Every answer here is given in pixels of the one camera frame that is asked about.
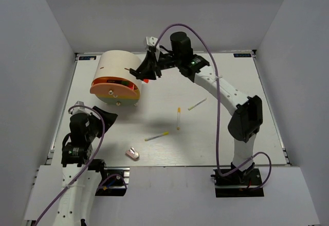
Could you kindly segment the green black highlighter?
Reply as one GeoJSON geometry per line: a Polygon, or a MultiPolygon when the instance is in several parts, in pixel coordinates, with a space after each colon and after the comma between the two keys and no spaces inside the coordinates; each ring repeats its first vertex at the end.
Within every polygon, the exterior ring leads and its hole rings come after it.
{"type": "Polygon", "coordinates": [[[115,82],[116,84],[121,84],[121,85],[123,85],[123,86],[129,86],[129,81],[123,81],[123,80],[117,80],[116,82],[115,82]]]}

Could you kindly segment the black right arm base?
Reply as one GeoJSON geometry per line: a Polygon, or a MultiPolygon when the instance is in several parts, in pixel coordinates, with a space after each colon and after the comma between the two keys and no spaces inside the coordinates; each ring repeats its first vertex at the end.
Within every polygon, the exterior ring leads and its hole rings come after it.
{"type": "Polygon", "coordinates": [[[215,195],[217,198],[255,198],[264,197],[261,174],[254,168],[250,174],[240,179],[236,173],[222,177],[216,169],[210,176],[214,181],[215,195]]]}

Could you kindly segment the pink black highlighter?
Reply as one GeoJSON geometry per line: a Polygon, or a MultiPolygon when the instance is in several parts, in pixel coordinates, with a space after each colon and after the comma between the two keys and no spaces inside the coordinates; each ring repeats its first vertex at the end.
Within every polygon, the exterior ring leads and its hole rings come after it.
{"type": "Polygon", "coordinates": [[[120,83],[120,81],[119,80],[107,80],[106,83],[118,84],[118,83],[120,83]]]}

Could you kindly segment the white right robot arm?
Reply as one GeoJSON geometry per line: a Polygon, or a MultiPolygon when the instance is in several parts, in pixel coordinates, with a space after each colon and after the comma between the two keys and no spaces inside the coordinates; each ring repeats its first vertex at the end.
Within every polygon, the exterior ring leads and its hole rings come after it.
{"type": "Polygon", "coordinates": [[[156,80],[163,70],[176,67],[184,77],[214,96],[217,105],[224,106],[231,115],[228,131],[234,139],[234,154],[231,171],[226,175],[232,175],[238,184],[246,183],[254,168],[254,140],[263,122],[261,98],[244,94],[220,76],[215,63],[193,52],[185,32],[171,34],[170,42],[172,49],[164,54],[157,38],[146,37],[146,57],[138,68],[129,69],[130,74],[138,80],[156,80]]]}

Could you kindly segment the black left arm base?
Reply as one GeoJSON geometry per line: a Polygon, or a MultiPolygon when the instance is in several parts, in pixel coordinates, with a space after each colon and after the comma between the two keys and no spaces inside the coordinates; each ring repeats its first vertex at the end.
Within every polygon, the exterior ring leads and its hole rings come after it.
{"type": "Polygon", "coordinates": [[[91,162],[88,171],[95,171],[101,175],[101,182],[95,196],[101,197],[123,197],[126,193],[126,186],[129,183],[129,168],[107,167],[102,159],[95,159],[91,162]]]}

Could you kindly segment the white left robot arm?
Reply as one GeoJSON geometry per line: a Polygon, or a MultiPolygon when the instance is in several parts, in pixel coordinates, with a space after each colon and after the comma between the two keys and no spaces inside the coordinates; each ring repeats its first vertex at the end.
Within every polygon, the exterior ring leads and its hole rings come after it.
{"type": "Polygon", "coordinates": [[[95,157],[94,139],[104,139],[118,115],[97,106],[70,110],[69,133],[62,142],[62,191],[53,225],[87,225],[99,184],[108,180],[105,161],[95,157]]]}

